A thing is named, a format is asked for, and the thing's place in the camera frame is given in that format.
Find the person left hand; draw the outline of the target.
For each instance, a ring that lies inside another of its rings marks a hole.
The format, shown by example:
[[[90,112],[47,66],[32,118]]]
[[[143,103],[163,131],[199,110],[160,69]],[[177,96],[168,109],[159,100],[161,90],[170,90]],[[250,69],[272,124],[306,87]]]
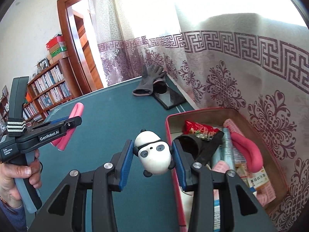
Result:
[[[36,149],[35,160],[29,166],[1,163],[1,199],[10,207],[19,208],[22,206],[22,198],[15,185],[15,178],[28,179],[34,188],[41,188],[41,164],[39,156],[40,152]]]

